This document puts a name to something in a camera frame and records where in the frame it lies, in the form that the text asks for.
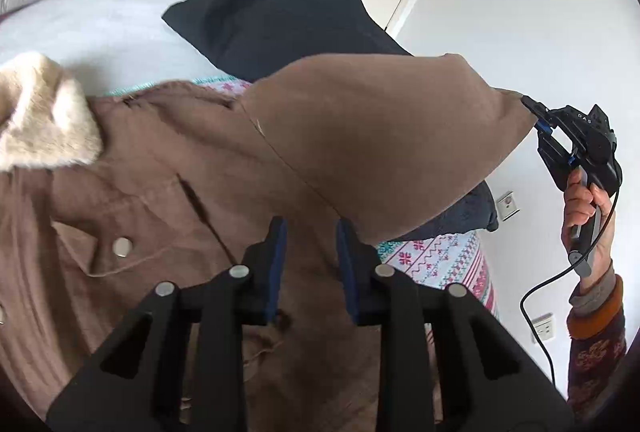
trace sleeve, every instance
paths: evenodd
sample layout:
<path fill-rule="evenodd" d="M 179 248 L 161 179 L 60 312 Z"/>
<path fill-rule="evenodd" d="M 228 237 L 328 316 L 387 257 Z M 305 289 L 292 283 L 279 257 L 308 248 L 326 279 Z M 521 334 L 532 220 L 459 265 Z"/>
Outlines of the sleeve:
<path fill-rule="evenodd" d="M 476 187 L 536 118 L 459 55 L 324 54 L 240 103 L 274 151 L 364 242 L 423 225 Z"/>
<path fill-rule="evenodd" d="M 607 276 L 615 280 L 608 295 Z M 574 291 L 570 299 L 574 308 L 567 318 L 572 337 L 568 402 L 577 418 L 590 411 L 625 355 L 622 294 L 622 278 L 610 268 L 587 295 L 580 297 Z"/>

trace wall socket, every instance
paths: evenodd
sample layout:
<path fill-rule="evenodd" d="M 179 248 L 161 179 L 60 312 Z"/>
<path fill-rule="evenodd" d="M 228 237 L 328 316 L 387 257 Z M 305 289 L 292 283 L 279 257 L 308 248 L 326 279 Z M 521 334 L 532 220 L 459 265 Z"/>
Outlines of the wall socket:
<path fill-rule="evenodd" d="M 513 192 L 509 192 L 506 195 L 503 195 L 495 202 L 495 206 L 498 209 L 500 220 L 503 222 L 520 211 L 520 209 L 516 205 L 516 199 L 513 196 Z"/>
<path fill-rule="evenodd" d="M 533 323 L 534 329 L 540 337 L 540 340 L 543 342 L 551 340 L 551 338 L 556 336 L 556 319 L 554 318 L 553 313 L 548 313 L 536 318 L 531 323 Z M 534 335 L 531 335 L 531 340 L 534 344 L 537 343 Z"/>

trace black cable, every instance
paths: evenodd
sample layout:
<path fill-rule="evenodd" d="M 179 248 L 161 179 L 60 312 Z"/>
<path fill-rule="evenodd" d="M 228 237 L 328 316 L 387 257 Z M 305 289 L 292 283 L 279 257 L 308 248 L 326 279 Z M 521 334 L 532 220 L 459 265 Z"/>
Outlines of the black cable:
<path fill-rule="evenodd" d="M 607 217 L 607 220 L 604 222 L 604 225 L 600 229 L 600 232 L 598 233 L 598 235 L 595 238 L 595 240 L 593 242 L 591 242 L 591 245 L 587 248 L 587 251 L 585 251 L 582 254 L 582 256 L 575 263 L 571 264 L 571 266 L 569 266 L 567 269 L 565 269 L 561 273 L 558 273 L 557 275 L 555 275 L 555 276 L 545 280 L 544 282 L 541 282 L 537 286 L 531 288 L 527 292 L 527 294 L 524 295 L 524 297 L 522 297 L 522 300 L 520 300 L 520 310 L 522 311 L 522 315 L 524 316 L 524 319 L 527 320 L 527 323 L 529 324 L 529 328 L 531 329 L 531 332 L 533 333 L 534 338 L 536 339 L 536 341 L 538 342 L 540 347 L 542 347 L 542 351 L 545 353 L 545 356 L 548 359 L 549 367 L 551 368 L 551 383 L 553 383 L 554 386 L 556 386 L 556 372 L 554 370 L 554 362 L 551 359 L 551 355 L 549 354 L 549 351 L 546 350 L 546 347 L 542 343 L 542 340 L 540 340 L 540 337 L 538 336 L 538 333 L 536 332 L 536 328 L 533 326 L 533 323 L 531 322 L 531 319 L 529 318 L 529 315 L 527 315 L 527 312 L 526 312 L 526 310 L 524 308 L 524 303 L 527 300 L 527 298 L 529 298 L 529 296 L 531 294 L 533 294 L 536 291 L 538 291 L 539 289 L 551 284 L 551 282 L 555 282 L 559 278 L 562 278 L 564 275 L 566 275 L 566 274 L 572 272 L 574 269 L 576 269 L 582 262 L 587 260 L 587 258 L 589 257 L 589 254 L 593 251 L 593 248 L 595 248 L 596 245 L 598 244 L 598 242 L 600 241 L 600 237 L 602 237 L 602 235 L 604 234 L 607 226 L 609 225 L 609 222 L 613 218 L 613 214 L 616 211 L 616 205 L 618 203 L 618 197 L 620 196 L 620 184 L 622 184 L 622 170 L 620 170 L 620 173 L 618 173 L 618 164 L 616 163 L 615 154 L 613 154 L 613 163 L 614 163 L 614 168 L 616 170 L 616 180 L 617 180 L 617 183 L 618 183 L 618 187 L 616 189 L 616 198 L 613 200 L 613 205 L 611 205 L 611 211 L 609 212 L 609 216 Z"/>

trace patterned sleeve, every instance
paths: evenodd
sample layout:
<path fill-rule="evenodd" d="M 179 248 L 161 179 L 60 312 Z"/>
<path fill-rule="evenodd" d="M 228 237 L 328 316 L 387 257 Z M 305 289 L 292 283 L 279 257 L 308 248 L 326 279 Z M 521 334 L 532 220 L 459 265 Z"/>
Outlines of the patterned sleeve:
<path fill-rule="evenodd" d="M 615 289 L 593 313 L 577 317 L 572 311 L 567 326 L 572 336 L 568 402 L 580 419 L 606 388 L 626 352 L 622 279 L 616 276 Z"/>

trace jacket pocket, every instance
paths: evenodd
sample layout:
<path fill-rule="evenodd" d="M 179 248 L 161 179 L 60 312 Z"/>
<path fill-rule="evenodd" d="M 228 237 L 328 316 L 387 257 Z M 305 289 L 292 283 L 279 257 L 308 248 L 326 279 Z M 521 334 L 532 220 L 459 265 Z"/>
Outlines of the jacket pocket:
<path fill-rule="evenodd" d="M 177 177 L 140 195 L 97 206 L 81 220 L 54 220 L 59 243 L 91 277 L 103 277 L 132 268 L 198 233 L 220 243 L 199 219 Z"/>

